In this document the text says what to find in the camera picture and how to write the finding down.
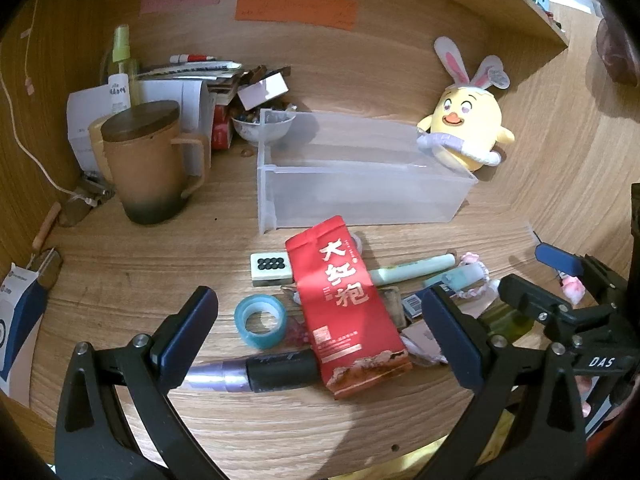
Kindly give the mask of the dark green glass bottle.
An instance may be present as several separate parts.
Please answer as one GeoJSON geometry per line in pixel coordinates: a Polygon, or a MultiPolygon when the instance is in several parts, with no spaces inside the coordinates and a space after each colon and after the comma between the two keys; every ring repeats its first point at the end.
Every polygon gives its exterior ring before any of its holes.
{"type": "Polygon", "coordinates": [[[508,304],[495,304],[483,312],[477,319],[489,337],[503,336],[513,344],[525,336],[534,326],[534,320],[508,304]]]}

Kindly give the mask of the small blue barcode box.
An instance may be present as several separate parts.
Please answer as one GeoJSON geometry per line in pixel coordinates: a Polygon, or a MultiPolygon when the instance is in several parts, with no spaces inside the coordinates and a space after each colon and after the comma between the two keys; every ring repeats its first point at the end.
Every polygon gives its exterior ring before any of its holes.
{"type": "Polygon", "coordinates": [[[422,316],[422,298],[422,295],[412,294],[401,299],[406,318],[416,320],[422,316]]]}

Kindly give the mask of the light green pen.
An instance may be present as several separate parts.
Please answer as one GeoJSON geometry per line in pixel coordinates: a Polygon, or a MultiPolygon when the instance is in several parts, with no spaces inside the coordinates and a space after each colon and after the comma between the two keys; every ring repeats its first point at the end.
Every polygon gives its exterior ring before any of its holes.
{"type": "Polygon", "coordinates": [[[387,286],[446,271],[455,264],[456,256],[447,252],[440,256],[401,263],[398,266],[370,270],[369,275],[374,286],[387,286]]]}

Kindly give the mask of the red tea packet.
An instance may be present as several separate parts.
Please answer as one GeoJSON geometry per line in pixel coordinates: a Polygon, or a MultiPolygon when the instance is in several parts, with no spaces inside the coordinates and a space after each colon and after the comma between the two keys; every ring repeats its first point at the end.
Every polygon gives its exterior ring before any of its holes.
{"type": "Polygon", "coordinates": [[[322,382],[343,399],[412,369],[340,216],[285,243],[322,382]]]}

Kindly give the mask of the blue tape roll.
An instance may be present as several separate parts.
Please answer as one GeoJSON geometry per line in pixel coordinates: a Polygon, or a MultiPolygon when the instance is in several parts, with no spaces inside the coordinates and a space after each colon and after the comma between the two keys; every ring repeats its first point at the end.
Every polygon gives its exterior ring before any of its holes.
{"type": "Polygon", "coordinates": [[[244,298],[236,306],[234,324],[244,344],[267,350],[283,341],[288,312],[276,297],[253,295],[244,298]]]}

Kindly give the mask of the black purple tube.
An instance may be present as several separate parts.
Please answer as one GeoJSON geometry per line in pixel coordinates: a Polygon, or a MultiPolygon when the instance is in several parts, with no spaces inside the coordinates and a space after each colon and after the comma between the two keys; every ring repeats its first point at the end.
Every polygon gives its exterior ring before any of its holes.
{"type": "Polygon", "coordinates": [[[304,388],[320,380],[317,358],[306,349],[195,365],[182,385],[196,390],[263,393],[304,388]]]}

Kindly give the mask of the mahjong tile eraser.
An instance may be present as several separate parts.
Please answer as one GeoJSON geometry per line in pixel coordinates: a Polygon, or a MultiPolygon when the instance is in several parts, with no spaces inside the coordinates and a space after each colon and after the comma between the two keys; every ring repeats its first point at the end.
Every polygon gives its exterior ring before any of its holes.
{"type": "Polygon", "coordinates": [[[287,252],[253,252],[250,255],[250,278],[254,286],[288,285],[293,271],[287,252]]]}

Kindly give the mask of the mint green small tube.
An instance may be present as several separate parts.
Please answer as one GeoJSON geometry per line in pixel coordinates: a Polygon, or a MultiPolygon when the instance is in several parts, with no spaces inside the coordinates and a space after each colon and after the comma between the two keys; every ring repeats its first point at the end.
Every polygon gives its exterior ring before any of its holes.
{"type": "Polygon", "coordinates": [[[436,274],[425,280],[423,286],[431,287],[436,284],[444,284],[454,292],[461,292],[478,282],[486,282],[487,280],[486,266],[477,261],[436,274]]]}

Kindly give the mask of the blue white carton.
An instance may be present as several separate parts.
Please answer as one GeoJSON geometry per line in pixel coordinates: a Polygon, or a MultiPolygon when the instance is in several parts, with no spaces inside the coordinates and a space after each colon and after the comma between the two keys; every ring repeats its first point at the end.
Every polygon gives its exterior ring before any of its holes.
{"type": "Polygon", "coordinates": [[[47,291],[35,271],[15,263],[1,284],[1,391],[29,407],[32,357],[47,291]]]}

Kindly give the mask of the yellow chick bunny plush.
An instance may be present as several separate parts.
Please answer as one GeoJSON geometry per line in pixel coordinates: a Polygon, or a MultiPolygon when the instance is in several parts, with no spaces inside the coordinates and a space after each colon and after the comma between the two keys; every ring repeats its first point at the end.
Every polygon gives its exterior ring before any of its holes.
{"type": "Polygon", "coordinates": [[[460,162],[471,172],[499,166],[502,155],[496,146],[514,141],[511,130],[503,127],[501,108],[489,91],[491,87],[504,90],[510,86],[501,58],[486,56],[476,73],[469,76],[454,40],[436,38],[434,51],[452,84],[442,92],[432,114],[416,125],[416,144],[441,162],[460,162]]]}

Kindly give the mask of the clear plastic storage bin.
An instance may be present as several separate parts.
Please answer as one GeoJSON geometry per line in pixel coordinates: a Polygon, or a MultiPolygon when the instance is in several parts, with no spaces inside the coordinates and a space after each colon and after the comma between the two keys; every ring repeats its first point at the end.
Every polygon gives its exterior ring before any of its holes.
{"type": "Polygon", "coordinates": [[[445,223],[476,177],[441,162],[400,122],[296,112],[279,141],[257,154],[258,230],[310,228],[340,216],[350,226],[445,223]]]}

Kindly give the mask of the green spray bottle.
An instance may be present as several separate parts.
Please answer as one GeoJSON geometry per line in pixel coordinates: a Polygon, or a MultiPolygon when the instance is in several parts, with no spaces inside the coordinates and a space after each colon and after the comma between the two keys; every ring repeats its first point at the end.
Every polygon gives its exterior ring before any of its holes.
{"type": "Polygon", "coordinates": [[[113,73],[107,77],[108,93],[111,99],[111,112],[117,114],[134,105],[134,83],[136,82],[137,62],[131,56],[129,26],[118,25],[114,30],[112,47],[113,73]]]}

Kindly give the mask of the small white cardboard box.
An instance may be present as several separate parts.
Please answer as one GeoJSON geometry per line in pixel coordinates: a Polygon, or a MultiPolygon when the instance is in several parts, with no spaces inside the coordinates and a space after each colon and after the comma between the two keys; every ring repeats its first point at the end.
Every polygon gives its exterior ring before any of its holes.
{"type": "Polygon", "coordinates": [[[288,92],[288,85],[281,73],[272,74],[238,91],[244,110],[252,110],[288,92]]]}

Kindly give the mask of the stack of books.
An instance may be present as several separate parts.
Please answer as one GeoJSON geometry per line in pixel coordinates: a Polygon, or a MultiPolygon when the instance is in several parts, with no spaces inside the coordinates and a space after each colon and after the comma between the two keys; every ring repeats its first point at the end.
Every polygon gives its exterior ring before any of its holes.
{"type": "Polygon", "coordinates": [[[242,63],[228,60],[209,62],[157,65],[144,68],[139,74],[140,80],[194,80],[199,81],[209,92],[215,93],[221,105],[228,105],[238,91],[272,74],[281,73],[285,81],[291,75],[288,65],[268,68],[258,65],[245,68],[242,63]]]}

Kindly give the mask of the red white marker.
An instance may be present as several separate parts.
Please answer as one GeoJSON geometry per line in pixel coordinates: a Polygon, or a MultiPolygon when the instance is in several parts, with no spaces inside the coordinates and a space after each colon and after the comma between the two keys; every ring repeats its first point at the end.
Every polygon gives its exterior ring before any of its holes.
{"type": "Polygon", "coordinates": [[[171,64],[197,63],[216,61],[216,58],[205,54],[174,54],[169,57],[171,64]]]}

